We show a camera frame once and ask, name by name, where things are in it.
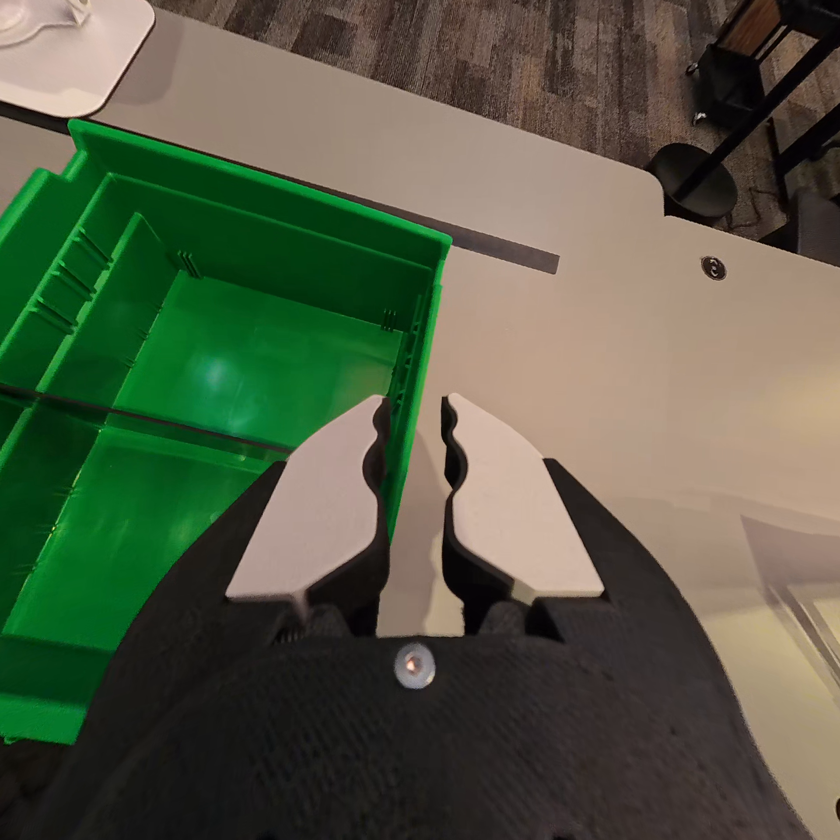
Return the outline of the black floor lamp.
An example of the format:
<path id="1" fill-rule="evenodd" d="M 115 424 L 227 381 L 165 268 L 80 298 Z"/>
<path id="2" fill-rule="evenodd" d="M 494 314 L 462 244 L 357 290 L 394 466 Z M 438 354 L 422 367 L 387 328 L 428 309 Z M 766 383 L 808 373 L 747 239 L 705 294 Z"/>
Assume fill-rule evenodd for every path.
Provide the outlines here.
<path id="1" fill-rule="evenodd" d="M 665 215 L 713 226 L 729 215 L 738 201 L 738 188 L 723 164 L 760 125 L 839 47 L 835 25 L 788 70 L 712 151 L 690 143 L 668 143 L 647 163 L 645 171 L 660 184 Z"/>

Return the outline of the grey chair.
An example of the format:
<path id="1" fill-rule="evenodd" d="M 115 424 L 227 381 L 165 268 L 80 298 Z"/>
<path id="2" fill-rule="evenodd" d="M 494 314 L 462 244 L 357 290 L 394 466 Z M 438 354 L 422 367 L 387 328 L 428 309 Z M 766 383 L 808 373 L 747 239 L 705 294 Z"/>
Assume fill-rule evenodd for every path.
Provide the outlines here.
<path id="1" fill-rule="evenodd" d="M 804 189 L 791 199 L 782 249 L 839 267 L 839 208 L 831 200 Z"/>

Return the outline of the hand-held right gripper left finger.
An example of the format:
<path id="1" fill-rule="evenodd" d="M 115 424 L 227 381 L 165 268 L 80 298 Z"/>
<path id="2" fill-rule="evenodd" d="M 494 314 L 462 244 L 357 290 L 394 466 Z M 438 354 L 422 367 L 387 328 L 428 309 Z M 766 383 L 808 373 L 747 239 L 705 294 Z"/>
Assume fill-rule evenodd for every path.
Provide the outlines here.
<path id="1" fill-rule="evenodd" d="M 374 394 L 288 457 L 225 596 L 313 605 L 328 577 L 386 538 L 380 486 L 388 399 Z"/>

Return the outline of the black wheeled cart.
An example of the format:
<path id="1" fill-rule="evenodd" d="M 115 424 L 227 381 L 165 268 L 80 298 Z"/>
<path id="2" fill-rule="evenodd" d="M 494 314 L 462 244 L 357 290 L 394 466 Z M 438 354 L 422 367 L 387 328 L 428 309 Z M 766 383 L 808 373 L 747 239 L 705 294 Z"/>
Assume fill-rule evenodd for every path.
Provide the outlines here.
<path id="1" fill-rule="evenodd" d="M 818 40 L 839 20 L 838 1 L 740 1 L 688 65 L 696 77 L 691 124 L 735 128 L 764 97 L 762 68 L 791 33 Z"/>

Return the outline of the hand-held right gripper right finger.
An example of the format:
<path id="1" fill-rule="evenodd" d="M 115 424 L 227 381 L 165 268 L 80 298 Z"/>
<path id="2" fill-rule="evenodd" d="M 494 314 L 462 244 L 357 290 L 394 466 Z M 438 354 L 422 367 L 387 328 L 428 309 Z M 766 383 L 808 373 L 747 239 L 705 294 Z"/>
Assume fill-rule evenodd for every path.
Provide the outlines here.
<path id="1" fill-rule="evenodd" d="M 599 597 L 605 587 L 542 454 L 460 394 L 442 400 L 444 578 L 462 600 Z"/>

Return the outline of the white stand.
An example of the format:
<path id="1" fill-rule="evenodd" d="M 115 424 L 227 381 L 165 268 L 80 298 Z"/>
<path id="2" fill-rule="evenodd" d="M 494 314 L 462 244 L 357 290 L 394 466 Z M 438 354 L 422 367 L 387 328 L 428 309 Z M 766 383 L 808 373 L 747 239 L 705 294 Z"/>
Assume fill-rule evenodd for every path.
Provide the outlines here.
<path id="1" fill-rule="evenodd" d="M 2 1 L 1 100 L 57 119 L 109 99 L 154 26 L 146 1 Z"/>

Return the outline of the green plastic bin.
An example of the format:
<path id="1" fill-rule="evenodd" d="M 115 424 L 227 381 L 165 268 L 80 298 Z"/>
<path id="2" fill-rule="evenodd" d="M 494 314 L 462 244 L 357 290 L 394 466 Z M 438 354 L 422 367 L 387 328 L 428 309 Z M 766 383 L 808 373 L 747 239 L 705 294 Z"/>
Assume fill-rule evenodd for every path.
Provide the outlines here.
<path id="1" fill-rule="evenodd" d="M 2 215 L 2 740 L 72 744 L 163 575 L 260 476 L 391 403 L 390 535 L 451 235 L 97 122 Z"/>

